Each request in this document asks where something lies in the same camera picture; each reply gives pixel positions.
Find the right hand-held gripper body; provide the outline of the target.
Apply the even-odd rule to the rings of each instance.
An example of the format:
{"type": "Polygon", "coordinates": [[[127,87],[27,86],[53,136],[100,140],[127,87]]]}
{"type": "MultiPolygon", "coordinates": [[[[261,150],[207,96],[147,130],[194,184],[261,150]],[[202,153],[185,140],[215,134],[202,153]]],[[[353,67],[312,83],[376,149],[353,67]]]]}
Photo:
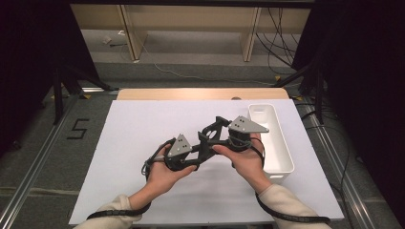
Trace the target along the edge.
{"type": "Polygon", "coordinates": [[[235,152],[246,150],[251,145],[250,135],[268,133],[269,129],[244,117],[238,116],[228,125],[228,142],[235,152]]]}

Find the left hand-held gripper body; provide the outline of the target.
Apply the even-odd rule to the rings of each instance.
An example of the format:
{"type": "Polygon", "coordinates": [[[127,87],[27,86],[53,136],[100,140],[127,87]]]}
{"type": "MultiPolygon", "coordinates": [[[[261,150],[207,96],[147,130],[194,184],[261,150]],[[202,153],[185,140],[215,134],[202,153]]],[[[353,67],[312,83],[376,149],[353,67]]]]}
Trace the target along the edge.
{"type": "Polygon", "coordinates": [[[192,152],[192,146],[183,134],[179,134],[171,148],[164,153],[164,162],[172,171],[180,171],[190,165],[186,158],[192,152]]]}

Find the white plastic bin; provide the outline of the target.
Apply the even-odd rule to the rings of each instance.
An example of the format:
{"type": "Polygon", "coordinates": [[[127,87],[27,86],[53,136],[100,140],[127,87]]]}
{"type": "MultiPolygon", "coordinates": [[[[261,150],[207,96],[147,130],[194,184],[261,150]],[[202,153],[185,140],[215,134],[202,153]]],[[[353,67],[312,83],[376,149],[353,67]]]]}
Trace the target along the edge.
{"type": "Polygon", "coordinates": [[[265,146],[264,172],[273,183],[281,184],[294,171],[294,163],[276,110],[271,104],[252,104],[248,112],[252,121],[268,129],[267,133],[261,133],[265,146]]]}

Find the person's left hand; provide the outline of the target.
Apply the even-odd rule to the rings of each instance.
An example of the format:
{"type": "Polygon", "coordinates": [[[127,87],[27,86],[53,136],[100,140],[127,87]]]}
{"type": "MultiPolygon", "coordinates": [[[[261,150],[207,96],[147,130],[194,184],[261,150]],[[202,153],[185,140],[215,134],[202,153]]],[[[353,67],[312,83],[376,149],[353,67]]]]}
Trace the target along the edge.
{"type": "Polygon", "coordinates": [[[164,162],[154,161],[145,187],[152,195],[160,196],[167,193],[177,181],[189,176],[196,169],[196,165],[191,165],[180,171],[172,171],[164,162]]]}

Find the person's right hand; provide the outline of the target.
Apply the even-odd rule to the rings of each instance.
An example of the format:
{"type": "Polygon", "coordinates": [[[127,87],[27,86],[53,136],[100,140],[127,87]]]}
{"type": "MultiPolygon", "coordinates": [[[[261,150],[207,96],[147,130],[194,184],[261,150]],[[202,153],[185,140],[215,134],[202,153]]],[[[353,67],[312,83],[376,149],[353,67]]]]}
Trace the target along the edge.
{"type": "Polygon", "coordinates": [[[214,145],[212,149],[229,158],[237,173],[246,180],[257,194],[261,194],[265,189],[271,186],[272,183],[263,171],[263,162],[261,157],[257,154],[257,151],[260,153],[264,151],[264,146],[261,143],[261,135],[251,134],[250,137],[255,150],[247,149],[236,153],[222,145],[214,145]]]}

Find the black metal stand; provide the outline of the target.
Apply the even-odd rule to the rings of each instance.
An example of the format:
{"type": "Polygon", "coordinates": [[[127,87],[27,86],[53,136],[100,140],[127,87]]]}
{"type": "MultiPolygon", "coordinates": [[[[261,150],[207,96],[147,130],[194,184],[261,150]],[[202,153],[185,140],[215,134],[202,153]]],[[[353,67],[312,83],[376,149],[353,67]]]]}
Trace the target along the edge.
{"type": "Polygon", "coordinates": [[[324,91],[324,80],[319,61],[310,61],[308,65],[298,70],[296,73],[293,73],[287,78],[276,82],[273,85],[273,88],[282,88],[292,81],[297,80],[299,77],[303,77],[303,80],[301,81],[301,84],[299,86],[299,92],[302,95],[308,95],[311,91],[315,92],[314,113],[318,122],[320,124],[323,124],[324,120],[322,116],[322,98],[324,91]]]}
{"type": "Polygon", "coordinates": [[[83,95],[84,90],[79,85],[79,80],[88,81],[98,86],[103,91],[113,92],[118,91],[117,87],[112,87],[102,82],[96,70],[89,71],[84,70],[69,64],[55,64],[53,71],[53,95],[54,95],[54,107],[55,115],[53,124],[57,124],[64,115],[64,105],[62,98],[62,88],[66,88],[69,94],[83,95]]]}

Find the light wooden shelf unit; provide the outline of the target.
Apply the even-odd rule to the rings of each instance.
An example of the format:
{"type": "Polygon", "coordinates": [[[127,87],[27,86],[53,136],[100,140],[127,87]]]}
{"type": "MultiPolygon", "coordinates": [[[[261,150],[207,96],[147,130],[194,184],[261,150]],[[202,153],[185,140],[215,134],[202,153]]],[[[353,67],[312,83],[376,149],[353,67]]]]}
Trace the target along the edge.
{"type": "Polygon", "coordinates": [[[150,31],[237,32],[242,56],[250,60],[254,34],[300,34],[309,11],[288,8],[237,8],[146,5],[72,4],[78,26],[83,30],[122,30],[127,35],[130,57],[140,59],[142,46],[150,31]]]}

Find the black curtain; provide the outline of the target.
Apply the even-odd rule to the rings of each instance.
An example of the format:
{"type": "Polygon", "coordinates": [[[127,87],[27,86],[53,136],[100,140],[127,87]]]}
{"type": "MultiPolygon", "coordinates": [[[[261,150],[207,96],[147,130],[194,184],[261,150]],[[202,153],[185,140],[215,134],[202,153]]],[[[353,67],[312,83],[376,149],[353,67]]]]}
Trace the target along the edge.
{"type": "Polygon", "coordinates": [[[314,0],[295,69],[330,31],[321,59],[330,101],[405,229],[405,0],[314,0]]]}
{"type": "Polygon", "coordinates": [[[69,0],[0,0],[0,156],[26,129],[53,84],[98,74],[69,0]]]}

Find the aluminium floor rail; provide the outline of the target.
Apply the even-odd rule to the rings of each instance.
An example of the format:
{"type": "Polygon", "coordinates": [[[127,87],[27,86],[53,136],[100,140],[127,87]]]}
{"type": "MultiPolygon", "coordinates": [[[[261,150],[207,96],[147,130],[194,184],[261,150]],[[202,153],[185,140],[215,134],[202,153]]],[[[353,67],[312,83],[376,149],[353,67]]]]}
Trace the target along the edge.
{"type": "Polygon", "coordinates": [[[340,156],[329,134],[329,132],[332,132],[340,137],[344,137],[343,133],[336,128],[318,122],[314,113],[315,105],[310,102],[309,98],[304,98],[303,103],[307,113],[302,117],[302,120],[307,119],[310,121],[311,126],[308,127],[308,130],[316,132],[337,176],[338,185],[332,184],[331,187],[341,198],[341,204],[351,229],[355,229],[355,222],[358,223],[359,229],[375,229],[371,215],[359,193],[356,191],[347,171],[351,156],[350,146],[346,143],[346,156],[340,156]]]}
{"type": "Polygon", "coordinates": [[[22,179],[19,186],[14,191],[11,199],[6,206],[3,213],[0,215],[0,229],[11,229],[13,222],[20,209],[22,208],[32,186],[36,182],[45,162],[47,161],[51,150],[58,140],[62,129],[65,126],[66,118],[71,112],[72,108],[78,101],[78,95],[71,95],[67,100],[66,104],[63,106],[64,111],[62,112],[59,120],[52,126],[50,133],[48,134],[46,140],[42,144],[37,156],[35,157],[30,169],[22,179]]]}

